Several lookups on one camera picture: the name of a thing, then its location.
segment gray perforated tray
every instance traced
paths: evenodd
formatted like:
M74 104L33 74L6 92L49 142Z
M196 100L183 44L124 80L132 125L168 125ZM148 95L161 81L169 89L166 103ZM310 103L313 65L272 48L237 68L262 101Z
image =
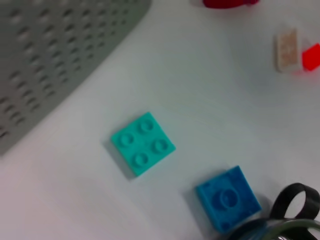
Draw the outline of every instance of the gray perforated tray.
M85 80L150 3L0 0L0 155Z

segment red object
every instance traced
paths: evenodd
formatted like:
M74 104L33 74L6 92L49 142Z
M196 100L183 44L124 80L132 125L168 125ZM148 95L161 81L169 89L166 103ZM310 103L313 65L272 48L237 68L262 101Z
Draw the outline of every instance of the red object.
M204 5L210 9L231 9L242 5L253 5L259 0L203 0Z
M317 43L302 54L303 67L313 71L320 66L320 44Z

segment lego stud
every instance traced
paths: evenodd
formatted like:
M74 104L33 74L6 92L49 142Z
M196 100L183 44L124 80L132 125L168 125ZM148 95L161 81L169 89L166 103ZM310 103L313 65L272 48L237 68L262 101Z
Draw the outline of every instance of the lego stud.
M139 153L133 157L133 162L139 168L144 167L149 161L149 157L146 153Z
M123 147L128 147L134 143L135 137L132 133L125 133L120 136L119 141Z
M154 124L151 120L146 119L139 124L139 129L142 133L147 134L154 129Z
M239 201L236 191L231 188L218 191L212 198L212 205L216 209L227 210L235 207Z
M164 151L166 151L168 149L169 145L167 143L166 140L160 139L160 140L155 140L153 143L153 150L158 153L161 154Z

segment white surface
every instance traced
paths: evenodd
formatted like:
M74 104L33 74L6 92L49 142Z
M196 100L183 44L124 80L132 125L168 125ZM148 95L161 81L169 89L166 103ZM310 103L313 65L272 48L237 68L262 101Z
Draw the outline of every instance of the white surface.
M140 25L1 158L2 240L201 240L192 190L240 165L268 211L280 190L320 190L319 72L275 71L281 24L320 39L318 0L216 11L154 0ZM151 111L177 150L131 179L109 137Z

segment turquoise lego brick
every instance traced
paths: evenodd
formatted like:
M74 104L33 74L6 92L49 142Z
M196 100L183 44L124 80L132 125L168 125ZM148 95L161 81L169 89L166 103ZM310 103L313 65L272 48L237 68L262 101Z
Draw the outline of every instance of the turquoise lego brick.
M196 192L212 224L223 234L262 209L239 166L197 186Z
M150 112L114 134L111 141L136 176L176 150Z

